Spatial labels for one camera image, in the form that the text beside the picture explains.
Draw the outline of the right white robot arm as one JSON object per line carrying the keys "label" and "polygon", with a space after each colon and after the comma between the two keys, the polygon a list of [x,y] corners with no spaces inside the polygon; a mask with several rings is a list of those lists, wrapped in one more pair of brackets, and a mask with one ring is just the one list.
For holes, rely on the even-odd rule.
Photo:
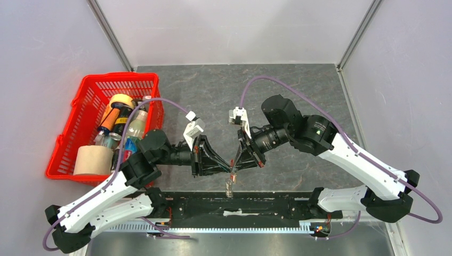
{"label": "right white robot arm", "polygon": [[336,126],[320,115],[303,115],[294,103],[274,95],[261,109],[268,121],[263,127],[250,127],[247,112],[236,107],[229,111],[229,122],[239,126],[240,143],[233,172],[264,167],[265,153],[285,143],[296,150],[331,162],[361,181],[346,189],[314,189],[308,212],[322,218],[335,211],[366,211],[372,217],[395,223],[407,216],[413,204],[410,192],[420,176],[414,170],[393,170],[339,133]]}

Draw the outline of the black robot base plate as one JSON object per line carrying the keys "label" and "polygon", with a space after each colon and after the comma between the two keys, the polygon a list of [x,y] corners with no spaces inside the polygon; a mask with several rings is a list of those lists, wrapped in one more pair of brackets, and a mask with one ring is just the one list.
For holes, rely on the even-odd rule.
{"label": "black robot base plate", "polygon": [[165,191],[147,218],[169,219],[172,228],[295,228],[300,221],[343,218],[314,205],[310,192]]}

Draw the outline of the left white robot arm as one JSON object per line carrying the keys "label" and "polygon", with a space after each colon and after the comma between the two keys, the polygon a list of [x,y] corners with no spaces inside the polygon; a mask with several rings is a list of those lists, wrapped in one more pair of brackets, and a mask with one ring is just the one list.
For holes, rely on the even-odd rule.
{"label": "left white robot arm", "polygon": [[137,152],[104,182],[70,204],[45,209],[51,228],[43,247],[51,251],[47,238],[52,237],[55,251],[72,253],[116,224],[149,215],[164,216],[168,202],[163,192],[148,187],[161,176],[159,165],[189,166],[195,176],[231,172],[230,164],[211,148],[205,135],[196,133],[172,145],[163,130],[150,130],[138,142]]}

